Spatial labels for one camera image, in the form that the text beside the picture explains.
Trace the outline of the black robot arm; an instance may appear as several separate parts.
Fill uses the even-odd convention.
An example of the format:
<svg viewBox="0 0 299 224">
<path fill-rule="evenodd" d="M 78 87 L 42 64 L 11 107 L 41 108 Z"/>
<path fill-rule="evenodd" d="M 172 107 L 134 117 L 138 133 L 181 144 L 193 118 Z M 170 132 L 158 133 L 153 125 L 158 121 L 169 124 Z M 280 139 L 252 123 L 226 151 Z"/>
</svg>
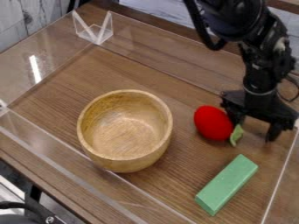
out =
<svg viewBox="0 0 299 224">
<path fill-rule="evenodd" d="M 265 140 L 272 142 L 299 117 L 277 92 L 277 84 L 294 69 L 285 25 L 265 0 L 197 0 L 188 7 L 204 45 L 217 51 L 234 42 L 240 51 L 242 88 L 221 94 L 228 118 L 234 124 L 248 116 L 266 122 Z"/>
</svg>

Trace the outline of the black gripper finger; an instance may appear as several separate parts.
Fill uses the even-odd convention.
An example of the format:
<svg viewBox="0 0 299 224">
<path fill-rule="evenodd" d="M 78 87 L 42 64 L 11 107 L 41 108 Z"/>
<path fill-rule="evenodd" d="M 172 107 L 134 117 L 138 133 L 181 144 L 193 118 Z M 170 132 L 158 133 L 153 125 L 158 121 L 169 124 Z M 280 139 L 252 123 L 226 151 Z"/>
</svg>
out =
<svg viewBox="0 0 299 224">
<path fill-rule="evenodd" d="M 242 122 L 245 121 L 244 111 L 234 106 L 228 106 L 225 108 L 225 111 L 226 111 L 228 118 L 232 121 L 232 124 L 233 125 L 237 125 L 237 124 L 241 125 Z"/>
<path fill-rule="evenodd" d="M 265 133 L 265 140 L 268 142 L 273 142 L 277 139 L 281 131 L 282 131 L 281 125 L 278 123 L 272 123 Z"/>
</svg>

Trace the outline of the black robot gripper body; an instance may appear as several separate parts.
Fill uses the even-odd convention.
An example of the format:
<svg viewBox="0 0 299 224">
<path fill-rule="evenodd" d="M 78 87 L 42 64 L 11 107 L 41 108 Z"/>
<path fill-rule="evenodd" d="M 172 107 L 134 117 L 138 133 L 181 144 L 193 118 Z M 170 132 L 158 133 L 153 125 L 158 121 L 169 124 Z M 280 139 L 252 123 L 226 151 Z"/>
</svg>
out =
<svg viewBox="0 0 299 224">
<path fill-rule="evenodd" d="M 269 124 L 278 123 L 282 130 L 290 130 L 299 113 L 278 99 L 276 86 L 278 80 L 266 70 L 245 70 L 242 88 L 225 90 L 220 94 L 224 108 L 240 108 L 245 117 L 250 116 Z"/>
</svg>

